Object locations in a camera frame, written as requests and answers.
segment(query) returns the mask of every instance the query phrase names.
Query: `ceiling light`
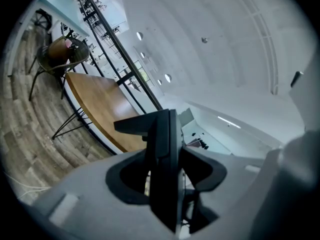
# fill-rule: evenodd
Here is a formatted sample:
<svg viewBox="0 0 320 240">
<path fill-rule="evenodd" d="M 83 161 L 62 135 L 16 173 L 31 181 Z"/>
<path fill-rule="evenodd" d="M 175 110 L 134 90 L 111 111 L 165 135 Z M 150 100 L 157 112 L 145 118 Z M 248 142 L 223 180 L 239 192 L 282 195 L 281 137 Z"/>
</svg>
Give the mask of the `ceiling light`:
<svg viewBox="0 0 320 240">
<path fill-rule="evenodd" d="M 138 37 L 138 39 L 141 41 L 142 38 L 144 38 L 144 34 L 142 34 L 141 32 L 137 32 L 136 36 Z"/>
<path fill-rule="evenodd" d="M 164 77 L 169 83 L 171 82 L 171 79 L 172 79 L 171 75 L 165 74 Z"/>
<path fill-rule="evenodd" d="M 220 116 L 218 116 L 218 118 L 221 119 L 222 121 L 227 122 L 228 124 L 230 124 L 230 125 L 232 125 L 232 126 L 234 126 L 234 127 L 237 127 L 237 128 L 239 128 L 239 129 L 241 129 L 241 127 L 240 127 L 239 125 L 236 125 L 236 124 L 233 123 L 233 122 L 230 122 L 230 121 L 228 121 L 228 120 L 226 120 L 226 119 L 224 119 L 224 118 L 222 118 L 222 117 L 220 117 Z"/>
</svg>

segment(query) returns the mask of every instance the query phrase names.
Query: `black metal chair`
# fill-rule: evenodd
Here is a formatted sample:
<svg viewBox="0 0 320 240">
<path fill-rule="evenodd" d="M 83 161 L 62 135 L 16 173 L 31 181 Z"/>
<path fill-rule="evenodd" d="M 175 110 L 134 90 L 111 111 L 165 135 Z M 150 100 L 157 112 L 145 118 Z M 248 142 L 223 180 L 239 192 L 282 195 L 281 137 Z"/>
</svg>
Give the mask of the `black metal chair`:
<svg viewBox="0 0 320 240">
<path fill-rule="evenodd" d="M 69 58 L 68 64 L 62 64 L 62 65 L 57 65 L 57 66 L 50 66 L 50 58 L 48 55 L 48 46 L 42 46 L 38 49 L 36 56 L 31 64 L 31 67 L 29 69 L 28 74 L 30 74 L 32 67 L 34 66 L 35 62 L 38 61 L 39 63 L 39 68 L 34 76 L 30 94 L 29 94 L 29 101 L 31 100 L 32 97 L 32 92 L 35 87 L 35 82 L 37 77 L 46 72 L 50 75 L 53 75 L 55 77 L 63 77 L 63 84 L 62 84 L 62 91 L 61 91 L 61 99 L 63 98 L 64 95 L 64 89 L 65 89 L 65 82 L 66 82 L 66 73 L 70 70 L 72 70 L 76 65 L 85 62 L 89 55 L 90 55 L 90 50 L 89 47 L 83 43 L 82 41 L 75 39 L 73 37 L 68 37 L 68 39 L 72 42 L 72 44 L 76 45 L 77 48 L 74 50 L 74 53 L 72 56 Z"/>
</svg>

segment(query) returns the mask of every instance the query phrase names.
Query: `white cable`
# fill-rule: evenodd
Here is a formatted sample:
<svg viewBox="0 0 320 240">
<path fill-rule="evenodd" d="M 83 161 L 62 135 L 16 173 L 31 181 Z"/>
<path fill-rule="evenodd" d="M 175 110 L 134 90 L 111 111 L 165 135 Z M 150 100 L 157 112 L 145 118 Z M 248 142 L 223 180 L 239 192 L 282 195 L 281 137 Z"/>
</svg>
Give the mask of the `white cable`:
<svg viewBox="0 0 320 240">
<path fill-rule="evenodd" d="M 49 189 L 49 187 L 46 188 L 46 189 L 29 190 L 29 191 L 25 192 L 24 194 L 20 195 L 19 197 L 17 197 L 17 199 L 22 198 L 24 195 L 26 195 L 26 194 L 28 194 L 28 193 L 30 193 L 30 192 L 40 192 L 40 191 L 44 191 L 44 190 L 48 190 L 48 189 Z"/>
<path fill-rule="evenodd" d="M 17 181 L 15 178 L 11 177 L 10 175 L 8 175 L 5 171 L 3 172 L 5 175 L 7 175 L 11 180 L 15 181 L 16 183 L 26 187 L 26 188 L 31 188 L 31 189 L 42 189 L 42 190 L 47 190 L 47 189 L 50 189 L 51 187 L 50 186 L 28 186 L 28 185 L 25 185 L 23 183 L 21 183 L 20 181 Z"/>
</svg>

